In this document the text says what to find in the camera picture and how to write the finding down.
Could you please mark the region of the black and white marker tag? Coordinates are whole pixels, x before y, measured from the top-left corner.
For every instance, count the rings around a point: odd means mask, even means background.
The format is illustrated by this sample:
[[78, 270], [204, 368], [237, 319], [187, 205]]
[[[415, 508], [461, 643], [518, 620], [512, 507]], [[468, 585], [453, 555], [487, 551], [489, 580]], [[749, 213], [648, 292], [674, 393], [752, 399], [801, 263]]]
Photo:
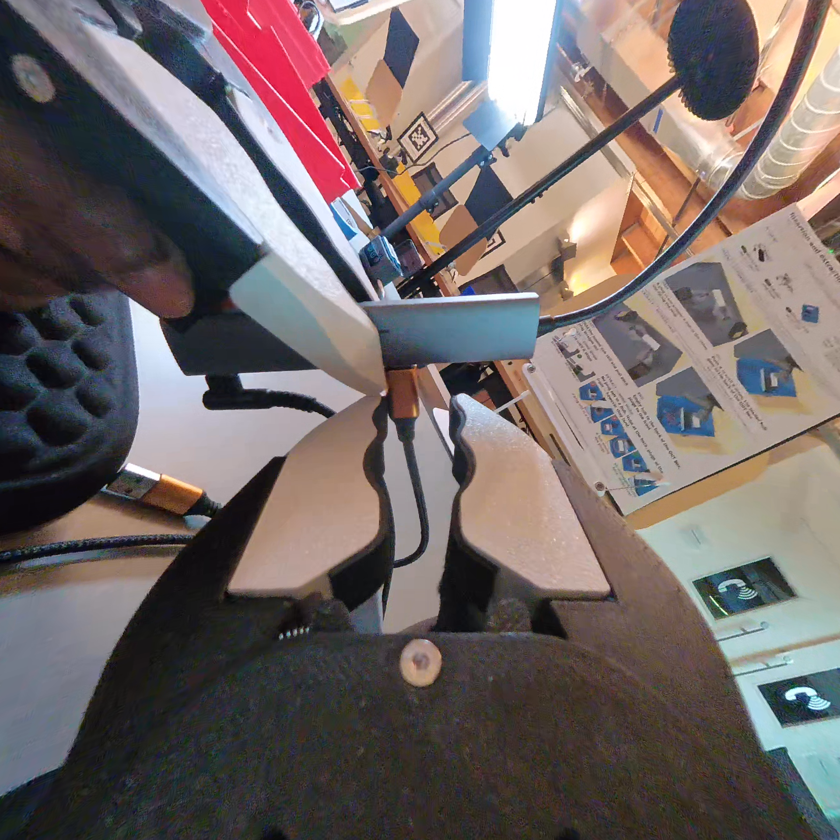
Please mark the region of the black and white marker tag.
[[438, 140], [438, 132], [433, 123], [421, 111], [396, 139], [400, 161], [405, 168], [416, 165], [435, 147]]

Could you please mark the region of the black and tan wall panel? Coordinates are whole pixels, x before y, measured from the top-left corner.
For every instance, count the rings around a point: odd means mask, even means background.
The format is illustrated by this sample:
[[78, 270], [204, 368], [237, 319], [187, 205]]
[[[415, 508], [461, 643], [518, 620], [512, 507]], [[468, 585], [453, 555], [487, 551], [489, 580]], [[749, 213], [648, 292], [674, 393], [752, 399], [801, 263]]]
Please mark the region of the black and tan wall panel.
[[[511, 199], [512, 196], [508, 189], [489, 165], [480, 169], [476, 183], [467, 199], [452, 210], [443, 225], [439, 235], [441, 245], [450, 250], [461, 239], [483, 225], [487, 219], [502, 209]], [[455, 259], [455, 269], [461, 277], [467, 277], [470, 271], [474, 269], [496, 234], [497, 231], [495, 230], [487, 234], [470, 250]]]
[[382, 58], [374, 66], [364, 90], [375, 120], [389, 129], [400, 107], [419, 46], [419, 37], [401, 8], [391, 9]]

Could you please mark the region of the black phone icon sign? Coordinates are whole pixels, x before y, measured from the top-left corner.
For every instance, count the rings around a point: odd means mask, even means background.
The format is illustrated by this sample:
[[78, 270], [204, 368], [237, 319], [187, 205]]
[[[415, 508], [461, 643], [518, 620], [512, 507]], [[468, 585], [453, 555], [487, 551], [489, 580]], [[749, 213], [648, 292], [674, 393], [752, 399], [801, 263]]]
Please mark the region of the black phone icon sign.
[[691, 586], [715, 621], [798, 597], [771, 556], [707, 574], [693, 580]]
[[758, 686], [782, 728], [839, 719], [839, 668]]

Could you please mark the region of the grey usb hub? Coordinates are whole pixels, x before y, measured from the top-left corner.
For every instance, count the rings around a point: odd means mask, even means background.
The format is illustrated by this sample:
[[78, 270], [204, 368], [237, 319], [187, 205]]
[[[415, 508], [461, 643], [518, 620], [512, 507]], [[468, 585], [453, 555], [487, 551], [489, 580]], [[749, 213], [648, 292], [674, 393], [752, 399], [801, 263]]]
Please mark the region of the grey usb hub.
[[[539, 299], [533, 293], [385, 299], [362, 309], [380, 334], [388, 368], [524, 360], [537, 340]], [[187, 327], [162, 321], [161, 329], [185, 375], [320, 369], [237, 309]]]

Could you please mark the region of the printed instruction poster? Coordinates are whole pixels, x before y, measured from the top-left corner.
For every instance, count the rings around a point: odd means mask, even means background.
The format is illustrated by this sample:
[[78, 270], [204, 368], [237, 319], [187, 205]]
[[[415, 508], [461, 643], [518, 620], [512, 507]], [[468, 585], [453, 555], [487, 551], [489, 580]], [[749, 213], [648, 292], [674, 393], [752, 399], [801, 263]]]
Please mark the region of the printed instruction poster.
[[572, 466], [624, 516], [838, 418], [838, 259], [800, 204], [537, 341]]

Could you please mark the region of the person's left hand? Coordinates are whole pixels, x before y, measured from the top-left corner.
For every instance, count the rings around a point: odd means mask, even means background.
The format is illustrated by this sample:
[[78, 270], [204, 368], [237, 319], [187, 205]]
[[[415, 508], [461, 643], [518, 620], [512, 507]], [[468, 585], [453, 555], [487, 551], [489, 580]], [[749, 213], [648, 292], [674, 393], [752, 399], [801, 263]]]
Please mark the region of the person's left hand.
[[2, 144], [3, 311], [105, 287], [163, 319], [193, 310], [184, 258], [125, 195], [18, 140]]

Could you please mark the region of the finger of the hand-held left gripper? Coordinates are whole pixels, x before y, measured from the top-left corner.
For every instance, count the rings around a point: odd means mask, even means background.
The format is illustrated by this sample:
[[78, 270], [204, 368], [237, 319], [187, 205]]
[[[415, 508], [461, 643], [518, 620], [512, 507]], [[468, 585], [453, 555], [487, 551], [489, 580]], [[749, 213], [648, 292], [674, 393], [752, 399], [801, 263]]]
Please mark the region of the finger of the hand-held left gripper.
[[214, 34], [202, 2], [59, 2], [173, 131], [196, 182], [257, 245], [223, 289], [192, 279], [193, 325], [237, 309], [366, 395], [385, 390], [375, 289], [289, 141]]

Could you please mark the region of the red plastic bin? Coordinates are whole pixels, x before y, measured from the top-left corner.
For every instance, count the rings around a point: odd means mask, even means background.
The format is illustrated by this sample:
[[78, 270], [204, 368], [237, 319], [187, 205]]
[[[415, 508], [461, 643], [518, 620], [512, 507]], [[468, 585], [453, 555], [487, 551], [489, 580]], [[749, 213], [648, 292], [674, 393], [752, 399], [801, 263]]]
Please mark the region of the red plastic bin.
[[312, 98], [314, 85], [306, 89], [291, 81], [273, 87], [259, 73], [239, 66], [221, 45], [289, 141], [323, 199], [331, 203], [357, 190], [361, 184]]
[[202, 1], [217, 39], [234, 61], [273, 87], [296, 81], [304, 88], [329, 72], [316, 39], [288, 1]]

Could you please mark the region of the silver ventilation duct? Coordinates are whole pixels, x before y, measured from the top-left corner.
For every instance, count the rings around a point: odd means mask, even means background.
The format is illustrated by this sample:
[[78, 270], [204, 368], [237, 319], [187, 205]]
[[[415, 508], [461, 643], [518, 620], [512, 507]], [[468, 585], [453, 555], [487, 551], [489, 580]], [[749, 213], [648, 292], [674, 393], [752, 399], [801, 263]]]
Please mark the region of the silver ventilation duct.
[[[755, 134], [759, 119], [735, 137], [721, 132], [700, 132], [686, 142], [687, 167], [711, 189], [721, 188], [745, 155], [739, 140]], [[736, 198], [758, 201], [792, 186], [838, 134], [839, 48], [835, 48], [810, 86], [800, 97], [736, 193]]]

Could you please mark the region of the studio light panel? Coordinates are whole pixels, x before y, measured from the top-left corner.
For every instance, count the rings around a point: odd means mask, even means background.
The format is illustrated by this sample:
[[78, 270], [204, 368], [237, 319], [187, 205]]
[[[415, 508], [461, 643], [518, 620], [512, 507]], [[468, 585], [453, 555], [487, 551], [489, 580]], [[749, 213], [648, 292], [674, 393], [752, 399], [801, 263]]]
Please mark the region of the studio light panel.
[[461, 80], [528, 127], [543, 116], [561, 1], [464, 1]]

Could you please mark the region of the small blue grey box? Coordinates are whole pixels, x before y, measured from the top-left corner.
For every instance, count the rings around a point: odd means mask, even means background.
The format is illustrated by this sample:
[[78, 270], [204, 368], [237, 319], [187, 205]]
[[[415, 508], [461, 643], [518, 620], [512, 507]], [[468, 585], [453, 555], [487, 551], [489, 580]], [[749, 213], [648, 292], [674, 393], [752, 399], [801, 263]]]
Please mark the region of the small blue grey box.
[[403, 267], [391, 242], [378, 234], [359, 251], [360, 262], [371, 281], [386, 286], [403, 278]]

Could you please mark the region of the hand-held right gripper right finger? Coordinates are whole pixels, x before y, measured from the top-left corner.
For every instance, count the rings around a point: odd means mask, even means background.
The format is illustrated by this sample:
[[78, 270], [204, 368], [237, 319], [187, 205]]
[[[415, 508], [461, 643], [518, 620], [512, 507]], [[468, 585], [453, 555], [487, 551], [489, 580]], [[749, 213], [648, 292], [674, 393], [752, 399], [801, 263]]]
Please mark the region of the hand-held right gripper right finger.
[[554, 602], [598, 603], [612, 588], [551, 457], [468, 395], [451, 399], [458, 489], [436, 629], [560, 634]]

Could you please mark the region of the grey light stand pole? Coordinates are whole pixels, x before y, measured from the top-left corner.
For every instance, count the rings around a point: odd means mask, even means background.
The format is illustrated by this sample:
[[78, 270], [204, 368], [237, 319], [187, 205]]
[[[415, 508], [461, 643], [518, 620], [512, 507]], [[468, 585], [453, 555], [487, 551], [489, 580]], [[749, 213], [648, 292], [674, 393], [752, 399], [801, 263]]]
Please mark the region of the grey light stand pole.
[[488, 162], [493, 162], [495, 159], [493, 150], [489, 150], [483, 146], [477, 148], [469, 158], [464, 160], [453, 171], [448, 173], [439, 183], [435, 184], [429, 191], [425, 192], [420, 198], [399, 217], [388, 224], [382, 231], [381, 236], [391, 240], [394, 235], [403, 231], [416, 217], [420, 214], [432, 209], [437, 203], [439, 197], [449, 190], [451, 186], [456, 184], [468, 172], [476, 167], [486, 165]]

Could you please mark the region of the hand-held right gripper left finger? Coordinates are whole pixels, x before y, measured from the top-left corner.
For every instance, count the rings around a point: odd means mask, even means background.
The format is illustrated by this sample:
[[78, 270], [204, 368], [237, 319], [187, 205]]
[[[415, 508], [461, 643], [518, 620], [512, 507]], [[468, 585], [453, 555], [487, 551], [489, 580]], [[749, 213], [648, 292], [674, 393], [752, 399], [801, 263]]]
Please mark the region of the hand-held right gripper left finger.
[[349, 611], [384, 585], [394, 528], [384, 479], [388, 416], [365, 396], [322, 422], [285, 457], [239, 557], [227, 592], [319, 594]]

